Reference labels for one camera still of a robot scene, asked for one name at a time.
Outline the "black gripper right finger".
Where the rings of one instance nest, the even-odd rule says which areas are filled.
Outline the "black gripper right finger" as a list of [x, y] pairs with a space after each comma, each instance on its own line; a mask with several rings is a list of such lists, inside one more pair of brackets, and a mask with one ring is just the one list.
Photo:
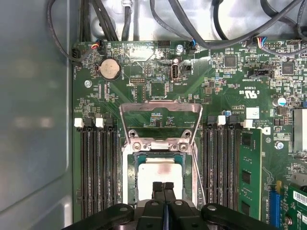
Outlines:
[[174, 230], [275, 230], [269, 224], [219, 204], [206, 204], [200, 210], [187, 201], [176, 199], [172, 182], [164, 183]]

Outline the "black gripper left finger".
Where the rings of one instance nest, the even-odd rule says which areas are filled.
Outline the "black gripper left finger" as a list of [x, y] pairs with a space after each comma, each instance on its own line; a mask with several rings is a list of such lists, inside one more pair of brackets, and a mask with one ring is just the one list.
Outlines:
[[165, 202], [162, 182], [153, 183], [152, 199], [143, 200], [136, 208], [119, 203], [67, 227], [66, 230], [161, 230]]

